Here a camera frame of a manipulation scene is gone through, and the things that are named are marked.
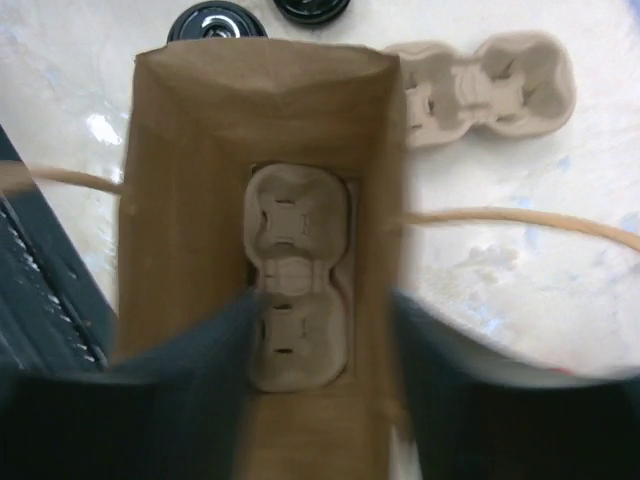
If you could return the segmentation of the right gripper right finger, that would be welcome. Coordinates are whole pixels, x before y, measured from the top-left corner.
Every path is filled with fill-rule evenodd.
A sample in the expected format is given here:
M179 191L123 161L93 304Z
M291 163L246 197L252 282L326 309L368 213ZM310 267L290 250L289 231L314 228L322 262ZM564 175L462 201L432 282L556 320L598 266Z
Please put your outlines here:
M423 478L638 478L637 375L526 364L400 292L392 311Z

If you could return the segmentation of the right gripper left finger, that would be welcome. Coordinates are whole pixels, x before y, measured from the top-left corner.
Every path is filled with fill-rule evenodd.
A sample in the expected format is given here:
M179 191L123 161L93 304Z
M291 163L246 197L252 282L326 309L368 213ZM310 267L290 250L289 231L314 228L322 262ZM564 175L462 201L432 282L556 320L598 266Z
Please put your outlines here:
M231 478L259 312L246 292L104 373L4 373L2 477Z

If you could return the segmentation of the cardboard cup carrier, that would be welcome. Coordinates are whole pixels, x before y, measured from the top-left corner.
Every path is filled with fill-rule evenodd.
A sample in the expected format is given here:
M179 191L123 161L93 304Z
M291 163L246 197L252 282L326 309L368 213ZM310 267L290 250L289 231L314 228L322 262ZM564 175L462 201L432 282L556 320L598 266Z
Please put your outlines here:
M332 281L349 240L349 195L322 169L258 169L244 197L244 247L268 300L258 322L251 379L263 392L332 382L348 360L349 313Z

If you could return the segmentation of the green paper bag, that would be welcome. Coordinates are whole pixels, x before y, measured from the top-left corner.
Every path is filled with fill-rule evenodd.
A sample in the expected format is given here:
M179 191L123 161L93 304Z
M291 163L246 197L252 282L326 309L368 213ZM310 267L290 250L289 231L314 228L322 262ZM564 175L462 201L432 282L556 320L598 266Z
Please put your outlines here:
M118 318L107 371L255 293L260 312L229 479L386 479L392 439L415 443L392 311L409 227L512 221L639 246L634 234L567 215L408 211L407 136L396 54L264 38L177 41L136 60L121 182L8 163L1 188L47 179L118 197ZM349 350L329 384L269 393L251 379L269 302L245 252L244 197L254 173L277 163L325 170L348 191L348 247L331 275L349 313Z

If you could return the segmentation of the black cup lid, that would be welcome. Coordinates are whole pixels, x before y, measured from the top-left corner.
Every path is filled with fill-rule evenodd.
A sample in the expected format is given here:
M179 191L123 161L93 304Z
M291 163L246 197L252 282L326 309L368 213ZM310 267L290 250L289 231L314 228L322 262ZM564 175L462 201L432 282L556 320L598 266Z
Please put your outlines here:
M172 24L167 42L204 38L267 37L258 18L228 1L205 1L189 7Z

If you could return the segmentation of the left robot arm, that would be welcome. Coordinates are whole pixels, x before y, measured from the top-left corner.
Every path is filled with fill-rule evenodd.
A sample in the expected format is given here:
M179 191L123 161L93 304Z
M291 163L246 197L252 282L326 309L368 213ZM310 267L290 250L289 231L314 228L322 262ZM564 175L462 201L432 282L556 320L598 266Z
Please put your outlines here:
M41 191L1 199L1 365L101 371L114 312Z

